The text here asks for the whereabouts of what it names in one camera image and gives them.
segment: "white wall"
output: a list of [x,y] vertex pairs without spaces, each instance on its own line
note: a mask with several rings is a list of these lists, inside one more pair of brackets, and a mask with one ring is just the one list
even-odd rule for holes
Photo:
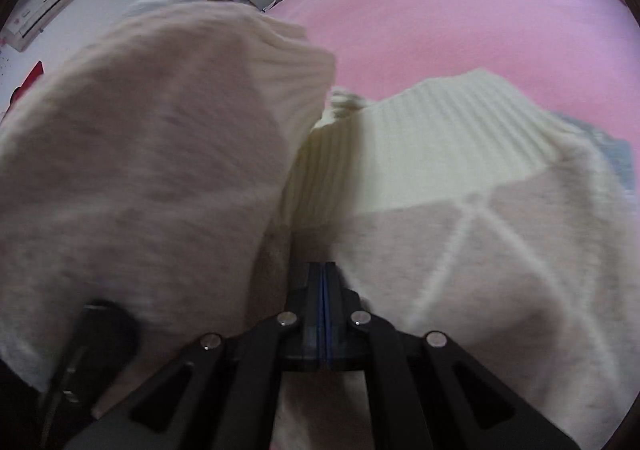
[[0,119],[9,106],[13,91],[38,61],[42,61],[45,73],[51,72],[105,32],[134,1],[73,0],[23,52],[17,52],[7,44],[0,46]]

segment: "pink blanket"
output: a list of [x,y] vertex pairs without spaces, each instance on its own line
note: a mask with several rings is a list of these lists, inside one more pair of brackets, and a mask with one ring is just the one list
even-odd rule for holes
[[640,159],[640,28],[619,0],[285,0],[270,15],[306,26],[363,96],[484,67]]

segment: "triangular cutout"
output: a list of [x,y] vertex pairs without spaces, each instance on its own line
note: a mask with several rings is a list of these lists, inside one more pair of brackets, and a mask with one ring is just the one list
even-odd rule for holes
[[453,372],[465,393],[476,423],[482,430],[488,430],[515,415],[513,405],[478,378],[465,364],[454,364]]
[[183,366],[131,410],[130,418],[157,433],[164,432],[191,379],[191,367]]

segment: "cream ribbed hem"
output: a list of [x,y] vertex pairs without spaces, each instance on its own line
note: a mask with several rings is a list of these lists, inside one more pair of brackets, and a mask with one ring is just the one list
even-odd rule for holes
[[282,202],[294,229],[529,178],[576,129],[485,70],[433,78],[316,128]]

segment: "black device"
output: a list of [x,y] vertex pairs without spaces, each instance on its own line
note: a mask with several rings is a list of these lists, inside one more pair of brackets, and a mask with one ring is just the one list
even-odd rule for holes
[[280,314],[237,337],[202,335],[92,422],[136,339],[126,311],[85,311],[45,397],[43,448],[268,450],[283,372],[363,370],[376,450],[579,450],[446,334],[408,335],[366,311],[334,263],[310,264]]

